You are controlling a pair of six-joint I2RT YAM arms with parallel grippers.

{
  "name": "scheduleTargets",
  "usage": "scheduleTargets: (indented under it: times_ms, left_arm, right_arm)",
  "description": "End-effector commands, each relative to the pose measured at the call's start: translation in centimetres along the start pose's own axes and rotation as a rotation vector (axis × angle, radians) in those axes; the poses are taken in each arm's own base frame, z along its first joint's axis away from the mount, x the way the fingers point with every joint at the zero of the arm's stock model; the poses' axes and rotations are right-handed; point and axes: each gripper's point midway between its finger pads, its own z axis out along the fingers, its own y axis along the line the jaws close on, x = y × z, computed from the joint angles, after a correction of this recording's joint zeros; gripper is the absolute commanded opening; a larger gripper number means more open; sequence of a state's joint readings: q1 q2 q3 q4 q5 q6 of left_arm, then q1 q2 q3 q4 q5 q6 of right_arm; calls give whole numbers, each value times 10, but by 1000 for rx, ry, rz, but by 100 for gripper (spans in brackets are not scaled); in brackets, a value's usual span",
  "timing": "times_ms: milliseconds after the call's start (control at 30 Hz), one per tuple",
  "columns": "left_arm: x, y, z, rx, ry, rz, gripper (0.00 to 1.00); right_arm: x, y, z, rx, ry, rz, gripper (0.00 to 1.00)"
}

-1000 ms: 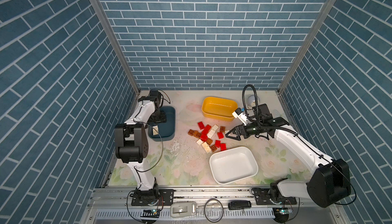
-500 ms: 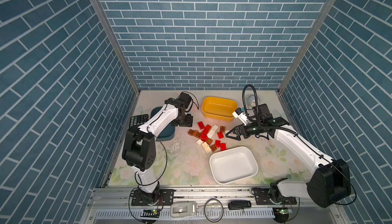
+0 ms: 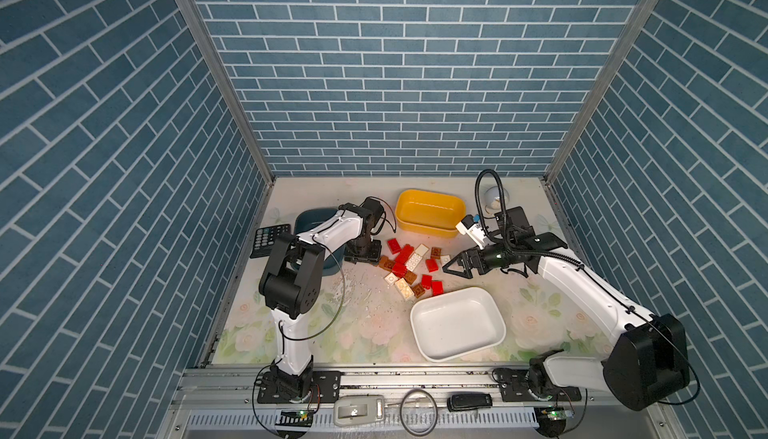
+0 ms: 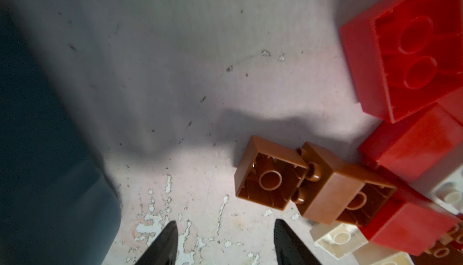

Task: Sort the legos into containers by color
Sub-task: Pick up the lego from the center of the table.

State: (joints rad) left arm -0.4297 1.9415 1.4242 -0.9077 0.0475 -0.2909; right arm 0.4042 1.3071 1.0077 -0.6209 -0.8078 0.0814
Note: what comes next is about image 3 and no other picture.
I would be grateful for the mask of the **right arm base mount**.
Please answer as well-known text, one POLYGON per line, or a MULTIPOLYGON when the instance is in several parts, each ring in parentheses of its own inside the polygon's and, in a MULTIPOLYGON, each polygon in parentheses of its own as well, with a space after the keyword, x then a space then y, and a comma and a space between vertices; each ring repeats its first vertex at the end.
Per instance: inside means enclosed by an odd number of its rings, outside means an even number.
POLYGON ((503 402, 559 402, 576 403, 583 399, 578 388, 561 388, 549 383, 534 384, 527 369, 494 368, 490 378, 498 386, 503 402))

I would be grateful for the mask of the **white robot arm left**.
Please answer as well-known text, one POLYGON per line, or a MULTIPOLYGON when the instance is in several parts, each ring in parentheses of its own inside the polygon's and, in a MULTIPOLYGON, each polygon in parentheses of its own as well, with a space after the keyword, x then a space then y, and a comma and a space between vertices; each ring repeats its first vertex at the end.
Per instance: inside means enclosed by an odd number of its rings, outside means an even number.
POLYGON ((382 242, 376 238, 385 224, 386 208, 380 198, 345 203, 326 220, 297 234, 275 239, 263 269, 258 291, 271 310, 277 329, 275 369, 297 378, 312 371, 313 356, 306 314, 317 301, 324 264, 334 260, 376 264, 382 242))

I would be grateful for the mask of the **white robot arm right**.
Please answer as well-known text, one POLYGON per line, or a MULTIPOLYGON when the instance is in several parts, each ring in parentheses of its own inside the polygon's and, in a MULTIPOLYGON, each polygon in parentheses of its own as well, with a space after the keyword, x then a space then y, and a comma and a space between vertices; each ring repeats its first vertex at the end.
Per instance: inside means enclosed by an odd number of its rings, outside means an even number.
POLYGON ((553 349, 530 359, 526 381, 533 396, 546 400, 561 388, 591 389, 609 392, 626 408, 641 411, 666 403, 694 379, 683 324, 629 299, 568 248, 473 247, 456 254, 442 270, 470 279, 518 263, 567 295, 610 346, 605 358, 570 356, 553 349))

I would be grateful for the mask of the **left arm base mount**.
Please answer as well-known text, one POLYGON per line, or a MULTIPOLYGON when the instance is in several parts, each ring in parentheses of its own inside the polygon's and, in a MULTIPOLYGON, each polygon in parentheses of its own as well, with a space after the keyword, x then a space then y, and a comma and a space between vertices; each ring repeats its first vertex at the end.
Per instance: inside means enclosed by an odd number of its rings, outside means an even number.
POLYGON ((319 370, 293 376, 270 368, 256 386, 259 404, 289 404, 311 400, 332 404, 339 398, 342 374, 338 370, 319 370))

